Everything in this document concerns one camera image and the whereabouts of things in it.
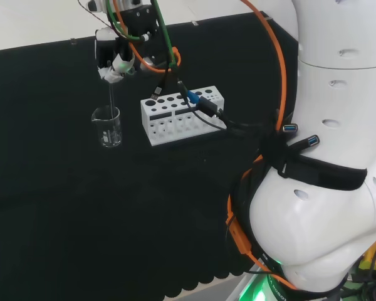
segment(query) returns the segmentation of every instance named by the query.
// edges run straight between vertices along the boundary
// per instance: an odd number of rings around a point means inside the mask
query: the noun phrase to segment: black strap
[[[281,177],[328,189],[352,191],[363,184],[367,170],[338,166],[300,155],[307,140],[287,145],[287,135],[272,131],[261,139],[260,152]]]

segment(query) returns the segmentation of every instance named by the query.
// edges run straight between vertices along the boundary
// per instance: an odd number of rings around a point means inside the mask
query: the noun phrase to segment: green light
[[[260,291],[256,294],[256,296],[254,296],[253,301],[266,301],[266,296],[262,291]]]

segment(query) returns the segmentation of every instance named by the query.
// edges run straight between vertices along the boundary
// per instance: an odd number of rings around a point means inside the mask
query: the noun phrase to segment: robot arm
[[[95,58],[100,78],[108,83],[119,82],[124,74],[133,73],[135,56],[111,28],[96,31]]]
[[[109,22],[112,22],[108,6],[115,12],[112,0],[91,0],[86,8],[92,13],[106,13]],[[126,73],[134,73],[135,55],[129,43],[134,43],[135,48],[149,65],[162,65],[167,58],[163,37],[158,30],[155,9],[151,5],[142,5],[140,0],[117,0],[117,6],[128,26],[128,35],[137,38],[131,41],[129,37],[116,33],[114,26],[96,31],[95,58],[100,78],[109,83],[119,82]]]

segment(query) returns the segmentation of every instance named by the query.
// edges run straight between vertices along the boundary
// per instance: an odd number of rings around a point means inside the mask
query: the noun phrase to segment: orange cable
[[[255,15],[258,17],[258,19],[262,22],[262,25],[266,28],[268,31],[271,41],[274,44],[274,47],[277,51],[278,61],[280,63],[280,70],[281,70],[281,102],[280,102],[280,111],[278,115],[278,121],[276,124],[276,130],[279,130],[281,125],[283,124],[284,119],[284,112],[286,109],[286,99],[287,99],[287,72],[286,72],[286,64],[284,60],[283,51],[281,50],[280,43],[277,40],[276,35],[273,32],[273,29],[271,29],[269,23],[267,20],[263,17],[260,11],[248,0],[241,0],[244,4],[246,4],[250,9],[253,10]]]
[[[127,32],[127,27],[123,21],[123,18],[121,17],[121,14],[120,14],[120,10],[118,8],[118,4],[117,4],[117,0],[113,0],[113,5],[114,5],[114,8],[115,8],[115,13],[117,15],[117,18],[118,18],[118,21],[120,22],[121,24],[121,27],[122,29],[124,30],[124,32]],[[139,54],[139,52],[137,51],[137,49],[135,48],[135,46],[130,42],[130,47],[133,51],[133,53],[135,54],[135,56],[138,58],[138,60],[140,60],[140,62],[142,64],[145,65],[146,68],[148,68],[149,70],[153,71],[153,72],[156,72],[156,73],[165,73],[165,69],[157,69],[157,68],[154,68],[152,66],[150,66]],[[174,54],[177,56],[177,59],[178,59],[178,62],[177,62],[177,66],[180,66],[181,64],[181,55],[180,53],[178,52],[178,49],[176,47],[173,47],[173,52]]]
[[[241,0],[241,1],[244,4],[246,4],[250,9],[253,10],[255,15],[258,17],[258,19],[260,20],[262,25],[265,27],[265,29],[269,33],[271,41],[273,42],[274,47],[276,48],[276,51],[277,51],[278,60],[279,60],[279,64],[280,64],[280,70],[281,70],[281,102],[280,102],[280,110],[279,110],[279,115],[278,115],[278,121],[277,121],[277,124],[276,124],[276,130],[279,130],[281,128],[281,125],[283,124],[284,112],[285,112],[285,108],[286,108],[286,99],[287,99],[287,74],[286,74],[286,65],[285,65],[283,51],[281,50],[280,43],[278,42],[277,37],[274,34],[273,30],[271,29],[269,23],[267,22],[267,20],[265,20],[265,18],[258,11],[258,9],[256,9],[256,7],[252,3],[250,3],[248,0]],[[261,161],[261,160],[263,160],[262,155],[260,155],[258,158],[256,158],[254,163]],[[252,171],[252,169],[246,171],[243,174],[242,179],[244,179],[251,171]],[[227,201],[227,222],[229,222],[233,216],[234,216],[234,214],[233,214],[232,209],[231,209],[231,196],[229,195],[228,201]],[[264,266],[259,260],[257,260],[255,258],[255,256],[253,256],[251,250],[249,250],[246,253],[246,255],[257,266],[259,266],[262,270],[264,270],[266,272],[270,272],[270,269],[268,267]],[[297,288],[293,284],[291,284],[290,282],[288,282],[284,278],[280,277],[279,275],[271,274],[271,276],[274,279],[276,279],[276,280],[280,281],[281,283],[283,283],[284,285],[286,285],[287,287],[289,287],[290,289],[297,290]]]

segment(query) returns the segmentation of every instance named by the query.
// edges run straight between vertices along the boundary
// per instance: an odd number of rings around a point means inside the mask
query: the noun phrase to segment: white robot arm
[[[302,155],[367,170],[350,191],[284,178],[271,168],[249,217],[262,249],[297,288],[338,286],[376,241],[376,0],[293,0],[298,16],[295,143]],[[267,300],[276,300],[269,286]]]

